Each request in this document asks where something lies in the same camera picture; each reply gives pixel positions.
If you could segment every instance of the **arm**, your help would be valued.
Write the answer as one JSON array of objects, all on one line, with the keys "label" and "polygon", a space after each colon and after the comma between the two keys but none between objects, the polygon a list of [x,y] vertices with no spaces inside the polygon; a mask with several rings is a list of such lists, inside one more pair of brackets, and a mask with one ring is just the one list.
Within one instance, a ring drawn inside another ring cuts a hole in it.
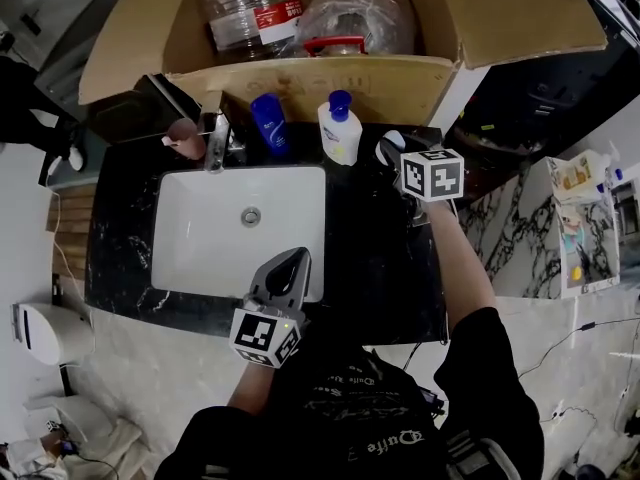
[{"label": "arm", "polygon": [[449,399],[442,431],[447,439],[469,430],[494,441],[523,480],[539,480],[544,463],[540,416],[518,381],[509,337],[492,309],[491,282],[448,206],[430,203],[427,212],[453,329],[447,358],[435,375]]},{"label": "arm", "polygon": [[257,416],[267,405],[275,370],[255,363],[247,364],[228,407],[235,407]]},{"label": "arm", "polygon": [[484,307],[495,307],[491,281],[478,256],[446,203],[427,204],[435,238],[444,299],[453,330],[465,316]]}]

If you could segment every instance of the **white lotion bottle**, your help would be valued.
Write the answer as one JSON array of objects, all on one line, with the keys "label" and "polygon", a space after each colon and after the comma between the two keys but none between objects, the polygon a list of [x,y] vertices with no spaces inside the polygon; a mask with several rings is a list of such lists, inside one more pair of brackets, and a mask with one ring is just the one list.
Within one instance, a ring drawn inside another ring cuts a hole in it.
[{"label": "white lotion bottle", "polygon": [[358,160],[362,124],[349,110],[351,94],[333,91],[329,101],[318,107],[318,124],[322,148],[331,160],[340,165],[353,165]]}]

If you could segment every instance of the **plastic bag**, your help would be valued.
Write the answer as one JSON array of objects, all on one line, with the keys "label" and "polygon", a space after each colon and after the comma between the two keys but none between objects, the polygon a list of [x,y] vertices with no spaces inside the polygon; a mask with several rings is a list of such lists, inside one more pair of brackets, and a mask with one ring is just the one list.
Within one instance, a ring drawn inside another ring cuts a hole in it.
[{"label": "plastic bag", "polygon": [[[306,56],[305,43],[311,55],[315,55],[316,47],[325,44],[322,55],[363,50],[371,54],[411,55],[415,27],[409,0],[313,0],[298,22],[295,39],[279,57]],[[364,42],[364,48],[358,42]]]}]

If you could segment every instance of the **black marble countertop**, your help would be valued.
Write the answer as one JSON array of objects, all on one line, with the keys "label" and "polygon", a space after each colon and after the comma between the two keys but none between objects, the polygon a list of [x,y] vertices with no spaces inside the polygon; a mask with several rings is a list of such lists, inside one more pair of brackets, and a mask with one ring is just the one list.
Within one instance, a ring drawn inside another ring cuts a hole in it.
[{"label": "black marble countertop", "polygon": [[[270,158],[258,142],[247,145],[249,166],[304,164],[325,169],[324,298],[305,304],[304,311],[311,320],[338,319],[362,344],[436,341],[445,333],[430,226],[408,228],[406,205],[392,187],[390,173],[383,173],[373,160],[375,144],[391,128],[364,125],[359,161],[351,168],[323,156],[315,124],[289,125],[292,152],[285,159]],[[89,305],[167,327],[228,336],[237,299],[151,286],[160,179],[166,172],[198,168],[158,139],[107,150],[89,235]]]}]

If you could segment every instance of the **plastic water bottle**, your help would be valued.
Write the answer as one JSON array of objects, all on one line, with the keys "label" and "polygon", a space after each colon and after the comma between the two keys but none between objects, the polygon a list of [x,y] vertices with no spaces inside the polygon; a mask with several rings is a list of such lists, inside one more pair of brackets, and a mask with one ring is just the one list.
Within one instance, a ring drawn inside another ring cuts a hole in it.
[{"label": "plastic water bottle", "polygon": [[274,57],[295,35],[300,0],[203,0],[219,64]]}]

